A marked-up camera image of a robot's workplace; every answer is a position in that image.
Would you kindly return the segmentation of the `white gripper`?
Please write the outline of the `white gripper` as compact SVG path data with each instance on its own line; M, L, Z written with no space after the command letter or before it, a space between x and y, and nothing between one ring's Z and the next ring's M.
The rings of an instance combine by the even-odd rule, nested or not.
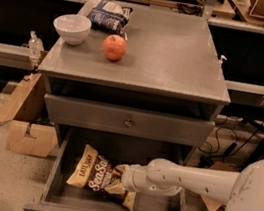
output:
M181 186L175 185L160 168L142 165L119 164L115 167L123 173L121 181L116 180L105 187L109 194L123 195L125 189L130 192L142 192L147 195L174 196L181 192Z

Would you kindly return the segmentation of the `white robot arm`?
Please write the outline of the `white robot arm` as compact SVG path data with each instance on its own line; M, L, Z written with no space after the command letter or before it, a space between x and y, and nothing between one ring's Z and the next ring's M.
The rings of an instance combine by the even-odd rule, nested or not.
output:
M173 196L180 189L188 189L224 204L225 211L264 211L264 160L253 162L242 171L230 172L158 158L146 166L124 167L114 184L130 193L159 196Z

